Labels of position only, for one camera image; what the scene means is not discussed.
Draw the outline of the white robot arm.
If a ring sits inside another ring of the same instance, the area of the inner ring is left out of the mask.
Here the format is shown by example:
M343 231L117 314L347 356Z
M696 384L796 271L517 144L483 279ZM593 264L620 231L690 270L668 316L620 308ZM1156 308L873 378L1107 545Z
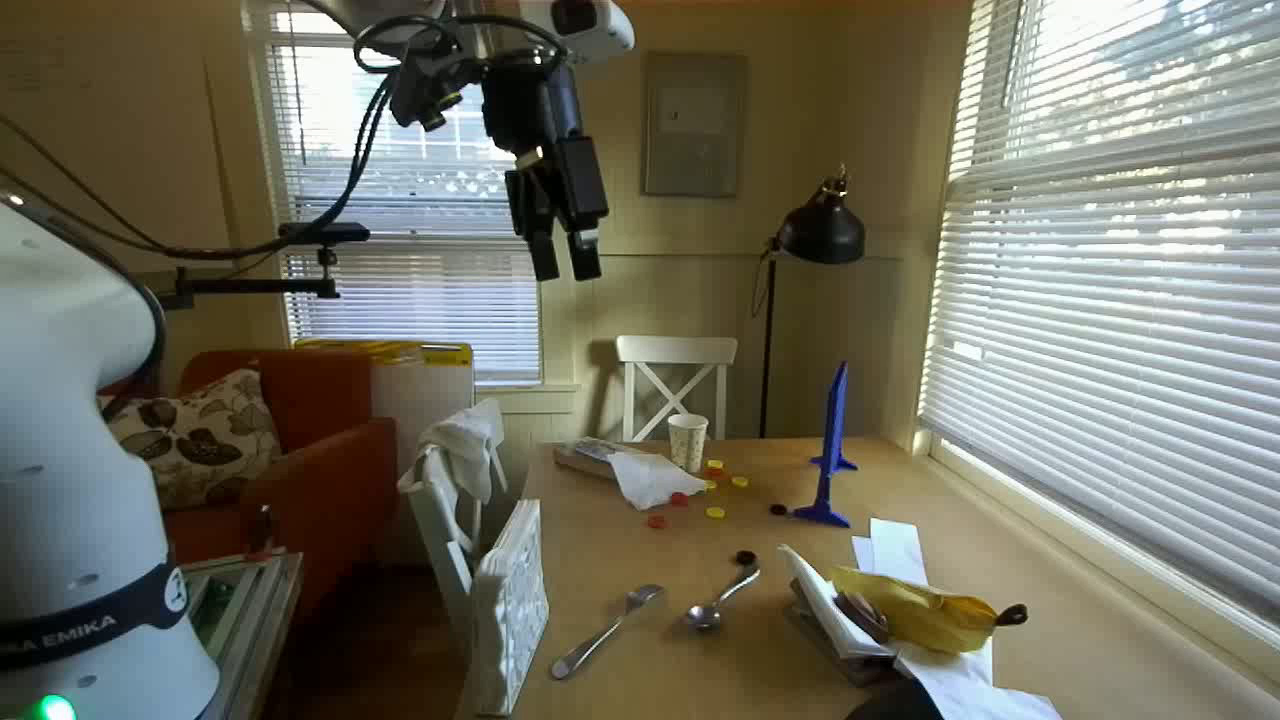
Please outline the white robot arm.
M306 0L374 76L368 123L444 123L483 91L506 207L538 276L599 271L606 195L573 74L637 44L614 0ZM200 720L221 669L188 619L145 460L99 394L164 356L164 308L49 203L0 203L0 687L5 720Z

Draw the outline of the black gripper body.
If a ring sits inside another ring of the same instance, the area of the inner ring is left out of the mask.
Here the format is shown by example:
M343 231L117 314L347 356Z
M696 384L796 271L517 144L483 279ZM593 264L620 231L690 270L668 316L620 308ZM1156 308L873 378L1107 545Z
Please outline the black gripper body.
M606 195L566 64L536 64L533 56L492 64L483 76L483 134L517 155L504 184L518 237L536 237L548 223L563 231L599 227Z

